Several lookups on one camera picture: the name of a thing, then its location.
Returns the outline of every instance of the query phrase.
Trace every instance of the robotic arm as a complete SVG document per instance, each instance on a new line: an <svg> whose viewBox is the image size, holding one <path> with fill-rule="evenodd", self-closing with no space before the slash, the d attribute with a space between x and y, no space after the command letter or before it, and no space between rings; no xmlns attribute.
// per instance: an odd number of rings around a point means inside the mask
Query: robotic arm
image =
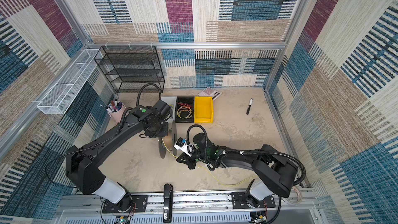
<svg viewBox="0 0 398 224"><path fill-rule="evenodd" d="M169 114L169 105L161 100L153 107L138 105L127 108L118 126L81 148L73 146L68 150L66 176L83 194L104 197L114 204L112 207L117 211L128 211L132 204L130 192L108 179L98 167L124 142L143 130L144 135L150 138L166 136L169 129L166 120ZM193 138L195 145L189 142L189 131L192 127L203 130L203 133ZM204 162L211 171L217 167L239 167L255 171L261 180L252 182L245 194L245 201L252 207L259 207L260 202L271 194L288 197L292 186L305 178L305 168L295 157L279 153L270 145L263 145L256 150L215 146L208 139L205 129L199 125L191 126L187 131L187 138L180 138L175 147L184 151L176 161L188 165L189 169L194 169L197 162ZM294 162L302 171L301 177L296 181L298 167Z"/></svg>

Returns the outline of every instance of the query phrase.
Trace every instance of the calculator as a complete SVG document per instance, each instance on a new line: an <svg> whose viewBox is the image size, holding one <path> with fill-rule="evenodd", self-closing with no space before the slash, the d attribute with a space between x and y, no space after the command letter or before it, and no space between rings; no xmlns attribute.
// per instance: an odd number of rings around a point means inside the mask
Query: calculator
<svg viewBox="0 0 398 224"><path fill-rule="evenodd" d="M211 87L206 87L202 92L200 92L198 95L199 96L207 96L207 97L212 97L213 100L217 99L222 93L218 92L217 90L214 90Z"/></svg>

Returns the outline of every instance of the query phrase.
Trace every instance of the black mesh shelf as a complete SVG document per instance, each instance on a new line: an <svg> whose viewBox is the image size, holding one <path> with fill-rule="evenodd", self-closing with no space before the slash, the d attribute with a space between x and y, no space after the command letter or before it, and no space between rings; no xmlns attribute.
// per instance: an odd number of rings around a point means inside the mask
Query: black mesh shelf
<svg viewBox="0 0 398 224"><path fill-rule="evenodd" d="M102 46L95 59L113 88L118 93L134 93L147 83L164 89L164 75L155 47ZM149 86L144 92L156 92Z"/></svg>

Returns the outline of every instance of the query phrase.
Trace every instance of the white wire basket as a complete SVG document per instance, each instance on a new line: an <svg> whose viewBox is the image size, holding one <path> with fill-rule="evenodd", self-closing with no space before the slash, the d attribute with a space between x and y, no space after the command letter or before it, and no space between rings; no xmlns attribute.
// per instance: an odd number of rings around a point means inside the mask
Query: white wire basket
<svg viewBox="0 0 398 224"><path fill-rule="evenodd" d="M97 49L85 49L37 105L44 114L65 114L97 66Z"/></svg>

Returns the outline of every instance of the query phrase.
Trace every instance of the work surface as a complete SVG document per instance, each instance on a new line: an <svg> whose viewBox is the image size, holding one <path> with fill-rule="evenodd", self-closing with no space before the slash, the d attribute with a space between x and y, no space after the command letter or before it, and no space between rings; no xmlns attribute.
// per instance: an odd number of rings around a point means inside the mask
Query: work surface
<svg viewBox="0 0 398 224"><path fill-rule="evenodd" d="M163 96L197 96L201 90L165 89ZM214 122L201 124L207 131L209 140L216 146L222 145L234 149L252 150L269 144L280 152L285 152L271 111L261 88L228 88L219 89L222 95L214 102ZM249 115L246 110L250 98L253 104ZM137 93L122 93L119 98L127 107L135 107ZM143 93L140 105L153 105L158 100L156 93ZM117 123L110 120L107 130ZM178 137L185 138L187 129L193 123L177 123ZM192 128L190 139L201 132L198 127ZM99 167L102 173L114 182L119 182L132 192L163 191L165 183L171 183L175 191L241 189L246 188L251 179L238 186L226 187L209 175L198 162L196 168L177 163L176 159L166 153L162 159L159 155L158 139L130 138ZM211 172L223 184L231 185L255 176L253 171L241 168L217 168Z"/></svg>

